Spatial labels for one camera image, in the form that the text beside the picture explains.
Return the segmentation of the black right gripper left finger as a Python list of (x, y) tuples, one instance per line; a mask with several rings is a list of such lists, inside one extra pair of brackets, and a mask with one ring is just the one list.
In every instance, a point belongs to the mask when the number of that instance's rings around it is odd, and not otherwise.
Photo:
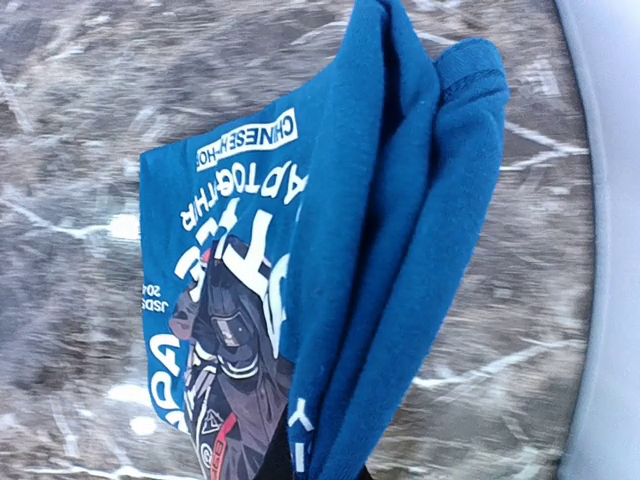
[(293, 463), (285, 424), (279, 424), (259, 469), (259, 480), (293, 480)]

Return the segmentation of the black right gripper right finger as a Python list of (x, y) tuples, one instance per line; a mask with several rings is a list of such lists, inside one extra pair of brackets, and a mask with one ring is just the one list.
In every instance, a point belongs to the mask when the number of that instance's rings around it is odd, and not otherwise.
[(361, 471), (359, 472), (359, 475), (357, 477), (357, 480), (374, 480), (373, 476), (371, 475), (371, 473), (369, 472), (369, 470), (367, 469), (366, 466), (364, 466)]

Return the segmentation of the blue printed t-shirt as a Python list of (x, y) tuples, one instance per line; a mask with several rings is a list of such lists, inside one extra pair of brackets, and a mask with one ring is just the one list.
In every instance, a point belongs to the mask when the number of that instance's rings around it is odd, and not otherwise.
[(503, 159), (484, 39), (437, 58), (399, 1), (358, 1), (332, 62), (261, 112), (140, 157), (156, 413), (207, 479), (357, 479), (443, 324)]

